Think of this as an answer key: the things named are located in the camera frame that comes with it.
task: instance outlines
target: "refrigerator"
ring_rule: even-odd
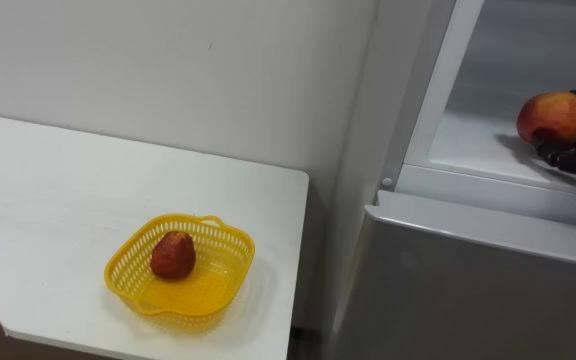
[[[328,229],[329,359],[576,359],[576,174],[517,135],[576,89],[576,0],[381,1]]]

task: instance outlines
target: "apple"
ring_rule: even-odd
[[[196,257],[192,237],[182,231],[171,231],[155,245],[150,268],[160,278],[183,279],[195,267]]]
[[[534,143],[535,131],[542,130],[560,141],[576,141],[576,95],[552,92],[528,100],[519,112],[517,132],[528,143]]]

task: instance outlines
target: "basket handle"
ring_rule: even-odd
[[[217,217],[215,215],[199,216],[197,218],[197,220],[199,220],[199,222],[212,221],[212,222],[216,223],[217,225],[219,225],[219,227],[229,227],[223,221],[221,221],[221,219],[219,217]]]

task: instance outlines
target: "floor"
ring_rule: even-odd
[[[309,337],[291,336],[288,360],[314,360],[315,346]],[[47,345],[16,340],[4,335],[0,326],[0,360],[106,360],[109,358],[84,354]]]

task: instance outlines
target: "yellow plastic tray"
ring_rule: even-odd
[[[152,250],[168,231],[185,231],[194,241],[197,261],[183,280],[162,280],[150,270]],[[106,265],[104,277],[108,289],[138,314],[201,332],[215,325],[234,299],[254,254],[250,236],[216,216],[162,215],[128,239]]]

